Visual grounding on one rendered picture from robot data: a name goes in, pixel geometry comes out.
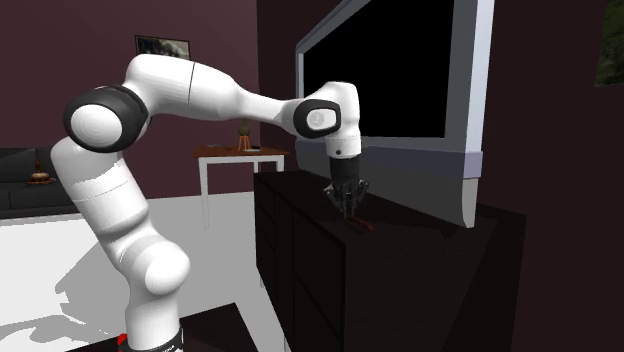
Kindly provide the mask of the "large grey flat television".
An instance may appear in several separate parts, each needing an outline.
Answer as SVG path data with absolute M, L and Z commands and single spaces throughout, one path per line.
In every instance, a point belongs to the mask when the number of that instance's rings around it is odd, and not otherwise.
M 296 91 L 359 95 L 371 194 L 464 227 L 476 216 L 495 0 L 342 0 L 296 46 Z M 330 178 L 323 140 L 300 168 Z

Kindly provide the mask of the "dark wooden sideboard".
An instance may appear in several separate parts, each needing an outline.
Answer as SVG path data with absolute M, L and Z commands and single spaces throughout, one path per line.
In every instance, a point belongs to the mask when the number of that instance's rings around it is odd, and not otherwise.
M 254 177 L 256 263 L 287 352 L 511 352 L 526 219 L 472 228 L 369 195 L 344 219 L 306 171 Z

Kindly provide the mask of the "golden brown figurine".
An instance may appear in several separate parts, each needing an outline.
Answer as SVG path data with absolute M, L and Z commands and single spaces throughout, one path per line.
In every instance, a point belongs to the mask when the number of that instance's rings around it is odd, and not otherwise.
M 40 163 L 39 158 L 35 159 L 35 172 L 30 176 L 29 180 L 26 181 L 28 185 L 46 185 L 51 184 L 56 181 L 55 178 L 51 177 L 48 173 L 42 170 L 42 165 Z

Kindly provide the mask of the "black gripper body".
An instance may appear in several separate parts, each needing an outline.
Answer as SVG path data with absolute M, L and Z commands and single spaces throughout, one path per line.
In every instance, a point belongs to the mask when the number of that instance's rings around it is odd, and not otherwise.
M 334 192 L 357 192 L 360 188 L 360 156 L 338 159 L 331 157 L 330 176 Z

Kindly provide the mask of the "white table with brown top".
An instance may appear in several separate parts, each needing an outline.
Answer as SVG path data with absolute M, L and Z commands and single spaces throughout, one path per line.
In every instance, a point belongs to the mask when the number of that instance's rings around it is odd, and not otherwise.
M 204 228 L 209 228 L 209 193 L 208 193 L 208 166 L 216 164 L 252 163 L 254 172 L 259 172 L 259 164 L 274 162 L 276 170 L 283 172 L 285 157 L 289 152 L 260 147 L 259 149 L 238 150 L 233 147 L 206 146 L 195 149 L 193 156 L 197 159 L 200 177 L 201 201 L 203 210 Z

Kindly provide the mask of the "green wall picture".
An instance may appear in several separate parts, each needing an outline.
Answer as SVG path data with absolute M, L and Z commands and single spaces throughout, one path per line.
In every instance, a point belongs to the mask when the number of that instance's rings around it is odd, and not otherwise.
M 624 0 L 607 0 L 596 86 L 624 84 Z

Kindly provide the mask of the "dark grey sofa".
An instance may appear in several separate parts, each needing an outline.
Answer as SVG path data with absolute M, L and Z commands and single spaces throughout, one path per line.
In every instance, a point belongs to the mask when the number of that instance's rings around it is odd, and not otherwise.
M 60 183 L 50 151 L 51 146 L 0 148 L 0 220 L 78 212 Z M 54 182 L 28 184 L 36 160 Z

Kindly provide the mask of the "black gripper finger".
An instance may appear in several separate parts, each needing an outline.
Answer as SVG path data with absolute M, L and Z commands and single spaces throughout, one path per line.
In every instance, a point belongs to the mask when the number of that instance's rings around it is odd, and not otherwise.
M 356 208 L 362 202 L 369 187 L 369 182 L 363 179 L 354 181 L 347 192 L 347 215 L 354 216 Z
M 345 213 L 345 200 L 340 191 L 336 191 L 333 185 L 330 184 L 323 190 L 323 193 L 341 214 Z

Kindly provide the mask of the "dark framed wall picture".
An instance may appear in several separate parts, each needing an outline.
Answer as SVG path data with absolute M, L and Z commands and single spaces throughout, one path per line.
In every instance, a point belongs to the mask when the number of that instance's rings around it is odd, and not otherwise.
M 155 54 L 190 59 L 190 42 L 186 40 L 135 36 L 136 52 L 138 54 Z

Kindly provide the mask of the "dark robot stand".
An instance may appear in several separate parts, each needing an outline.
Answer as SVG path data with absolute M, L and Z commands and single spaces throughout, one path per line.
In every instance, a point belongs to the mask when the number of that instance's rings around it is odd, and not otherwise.
M 180 319 L 183 352 L 258 352 L 235 303 Z

